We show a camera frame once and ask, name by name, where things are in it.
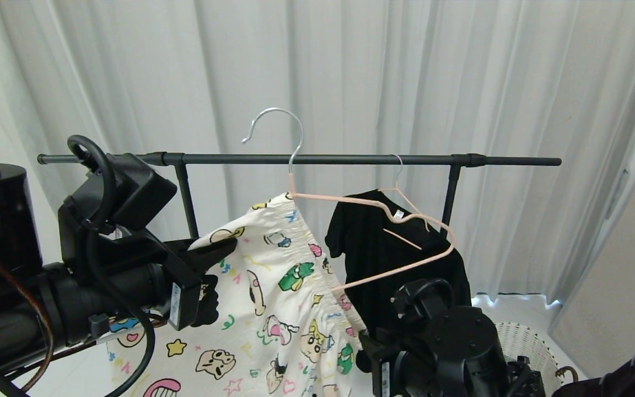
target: hanger hook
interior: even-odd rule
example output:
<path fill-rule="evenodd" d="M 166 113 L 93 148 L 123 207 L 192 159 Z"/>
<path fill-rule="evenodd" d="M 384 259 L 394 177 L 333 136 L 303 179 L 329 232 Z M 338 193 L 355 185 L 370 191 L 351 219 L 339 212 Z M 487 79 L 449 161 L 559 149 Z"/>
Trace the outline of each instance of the hanger hook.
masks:
<path fill-rule="evenodd" d="M 399 168 L 399 172 L 398 172 L 398 174 L 396 174 L 396 186 L 398 186 L 399 185 L 399 176 L 401 176 L 401 173 L 403 172 L 403 159 L 399 155 L 394 155 L 394 156 L 396 156 L 396 158 L 399 159 L 399 161 L 401 162 L 401 168 Z"/>
<path fill-rule="evenodd" d="M 293 118 L 298 122 L 298 125 L 300 125 L 300 142 L 298 142 L 298 146 L 295 147 L 293 154 L 290 155 L 290 159 L 288 160 L 288 172 L 292 173 L 293 159 L 295 158 L 295 155 L 298 154 L 298 151 L 300 150 L 300 146 L 303 145 L 303 140 L 305 139 L 305 129 L 303 129 L 303 123 L 300 122 L 300 119 L 298 118 L 298 116 L 293 115 L 291 111 L 285 110 L 283 108 L 268 108 L 268 109 L 262 110 L 261 113 L 259 113 L 259 115 L 257 115 L 257 117 L 255 117 L 254 120 L 251 121 L 251 129 L 249 130 L 249 135 L 247 135 L 246 138 L 242 139 L 241 142 L 242 143 L 249 142 L 249 140 L 252 138 L 252 135 L 254 135 L 254 127 L 256 126 L 257 121 L 259 121 L 261 116 L 265 115 L 266 113 L 271 113 L 272 111 L 282 111 L 283 113 L 286 113 L 287 115 L 293 116 Z"/>

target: clothing rack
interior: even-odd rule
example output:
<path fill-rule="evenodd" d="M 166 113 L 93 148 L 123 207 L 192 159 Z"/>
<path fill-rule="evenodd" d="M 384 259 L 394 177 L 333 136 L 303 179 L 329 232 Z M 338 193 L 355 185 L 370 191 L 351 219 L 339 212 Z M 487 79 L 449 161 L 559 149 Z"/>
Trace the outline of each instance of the clothing rack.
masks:
<path fill-rule="evenodd" d="M 153 152 L 144 155 L 136 155 L 149 165 L 172 166 L 176 169 L 176 177 L 183 199 L 183 207 L 186 213 L 187 228 L 192 238 L 199 238 L 195 207 L 192 205 L 190 184 L 187 181 L 188 164 L 288 164 L 290 155 L 207 155 L 188 153 Z M 556 167 L 562 164 L 559 158 L 543 157 L 489 157 L 476 153 L 455 155 L 402 155 L 403 165 L 449 165 L 448 192 L 445 194 L 442 221 L 449 224 L 454 205 L 454 194 L 457 189 L 457 181 L 462 168 L 474 168 L 484 165 L 534 165 Z M 38 155 L 38 163 L 63 164 L 80 163 L 73 155 Z M 315 165 L 400 165 L 401 162 L 394 155 L 297 155 L 293 164 Z M 448 231 L 440 229 L 443 237 L 448 236 Z"/>

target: laundry basket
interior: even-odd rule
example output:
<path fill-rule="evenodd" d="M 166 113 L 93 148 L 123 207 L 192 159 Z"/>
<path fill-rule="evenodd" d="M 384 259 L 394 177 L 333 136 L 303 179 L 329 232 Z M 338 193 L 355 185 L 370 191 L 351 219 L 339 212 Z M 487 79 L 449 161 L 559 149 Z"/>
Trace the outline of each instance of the laundry basket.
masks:
<path fill-rule="evenodd" d="M 550 397 L 560 388 L 562 378 L 555 376 L 559 364 L 555 361 L 550 348 L 536 332 L 517 323 L 497 323 L 496 329 L 507 362 L 516 361 L 519 355 L 525 355 L 531 360 L 529 367 L 534 371 L 540 371 L 545 385 L 545 395 Z"/>

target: clothes hanger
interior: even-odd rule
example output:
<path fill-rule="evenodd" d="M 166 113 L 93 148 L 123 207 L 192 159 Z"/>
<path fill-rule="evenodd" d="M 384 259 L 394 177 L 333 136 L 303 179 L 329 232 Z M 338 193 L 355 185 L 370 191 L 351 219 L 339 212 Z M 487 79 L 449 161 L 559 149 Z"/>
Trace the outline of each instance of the clothes hanger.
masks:
<path fill-rule="evenodd" d="M 288 160 L 288 186 L 289 186 L 289 193 L 290 195 L 295 199 L 295 198 L 303 198 L 303 199 L 309 199 L 309 200 L 326 200 L 326 201 L 338 201 L 341 203 L 352 203 L 352 204 L 363 204 L 365 206 L 373 206 L 373 207 L 377 207 L 377 208 L 381 208 L 384 210 L 384 212 L 386 213 L 386 217 L 388 218 L 389 221 L 393 222 L 393 223 L 406 223 L 408 221 L 410 221 L 411 219 L 414 218 L 419 218 L 419 219 L 425 219 L 426 222 L 430 221 L 434 224 L 437 224 L 438 226 L 441 226 L 442 228 L 444 228 L 445 230 L 448 231 L 448 234 L 450 236 L 451 242 L 450 242 L 450 246 L 448 247 L 448 249 L 446 249 L 446 251 L 444 251 L 441 254 L 438 255 L 434 255 L 431 256 L 430 258 L 426 258 L 423 259 L 421 261 L 417 261 L 414 262 L 412 264 L 406 265 L 406 266 L 401 266 L 398 269 L 393 269 L 391 271 L 386 271 L 384 273 L 380 273 L 377 274 L 375 276 L 371 276 L 371 277 L 366 277 L 363 278 L 362 280 L 358 280 L 358 281 L 354 281 L 354 282 L 348 282 L 347 284 L 343 285 L 343 286 L 339 286 L 339 287 L 335 287 L 332 289 L 332 291 L 342 291 L 343 289 L 346 288 L 350 288 L 350 287 L 355 287 L 355 286 L 361 286 L 362 284 L 366 284 L 367 282 L 370 281 L 375 281 L 384 277 L 388 277 L 388 276 L 393 276 L 394 274 L 398 274 L 410 269 L 414 269 L 417 268 L 418 266 L 430 263 L 432 261 L 436 261 L 438 259 L 444 258 L 447 255 L 449 255 L 452 250 L 454 249 L 455 246 L 455 236 L 454 233 L 452 233 L 452 229 L 449 228 L 449 226 L 447 226 L 446 224 L 444 224 L 442 221 L 439 221 L 438 219 L 435 218 L 431 218 L 430 216 L 426 216 L 426 214 L 409 214 L 409 216 L 405 216 L 403 218 L 399 218 L 399 219 L 394 219 L 393 216 L 391 216 L 391 211 L 389 209 L 388 206 L 386 206 L 386 204 L 381 203 L 381 201 L 375 201 L 375 200 L 366 200 L 363 198 L 355 198 L 355 197 L 338 197 L 338 196 L 322 196 L 320 194 L 306 194 L 306 193 L 298 193 L 295 191 L 295 176 L 293 175 L 293 160 L 295 159 L 295 155 L 298 154 L 298 151 L 300 150 L 300 147 L 303 145 L 303 141 L 305 140 L 305 130 L 303 129 L 303 123 L 300 122 L 300 119 L 298 118 L 298 116 L 293 115 L 292 112 L 290 112 L 289 110 L 285 110 L 283 108 L 268 108 L 268 109 L 264 109 L 263 111 L 261 111 L 261 113 L 259 113 L 259 115 L 257 115 L 254 120 L 252 120 L 251 122 L 251 129 L 249 130 L 249 135 L 246 136 L 246 138 L 242 139 L 241 142 L 242 143 L 247 143 L 249 142 L 249 140 L 252 138 L 252 136 L 254 135 L 254 128 L 256 126 L 257 121 L 262 118 L 262 116 L 266 115 L 267 113 L 270 113 L 272 111 L 281 111 L 282 113 L 286 113 L 289 116 L 292 116 L 292 118 L 294 118 L 297 122 L 298 125 L 300 125 L 300 141 L 298 142 L 298 146 L 295 147 L 295 150 L 293 151 L 293 154 L 290 155 L 290 159 Z"/>
<path fill-rule="evenodd" d="M 412 209 L 416 210 L 416 213 L 418 214 L 423 214 L 421 212 L 421 210 L 418 209 L 418 207 L 416 207 L 415 204 L 411 203 L 410 200 L 408 200 L 408 197 L 406 197 L 405 194 L 403 194 L 403 191 L 401 191 L 401 189 L 399 189 L 399 176 L 401 176 L 401 173 L 403 172 L 403 159 L 401 159 L 401 156 L 399 155 L 394 155 L 396 156 L 397 159 L 399 159 L 399 162 L 401 163 L 401 168 L 399 168 L 398 173 L 396 174 L 396 186 L 392 187 L 392 188 L 388 188 L 388 189 L 379 189 L 379 191 L 384 192 L 384 191 L 396 191 L 396 193 L 400 194 L 401 197 L 403 198 L 403 200 L 406 201 L 406 203 L 408 203 L 409 206 L 411 206 Z M 426 226 L 426 232 L 430 232 L 430 228 L 428 228 L 428 221 L 423 221 L 423 223 Z M 403 237 L 399 236 L 398 234 L 393 233 L 390 230 L 386 230 L 384 229 L 385 232 L 393 234 L 394 236 L 398 237 L 399 239 L 403 239 L 403 241 L 407 242 L 408 244 L 411 244 L 412 246 L 415 246 L 417 249 L 421 249 L 420 246 L 416 246 L 414 243 L 409 242 L 408 240 L 404 239 Z"/>

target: beige wall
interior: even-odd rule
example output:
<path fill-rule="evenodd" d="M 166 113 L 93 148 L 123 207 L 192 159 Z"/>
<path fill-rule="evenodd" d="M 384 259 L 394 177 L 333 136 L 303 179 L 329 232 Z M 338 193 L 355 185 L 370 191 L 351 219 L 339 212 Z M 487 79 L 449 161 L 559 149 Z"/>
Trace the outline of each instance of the beige wall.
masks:
<path fill-rule="evenodd" d="M 635 354 L 635 191 L 552 337 L 589 377 Z"/>

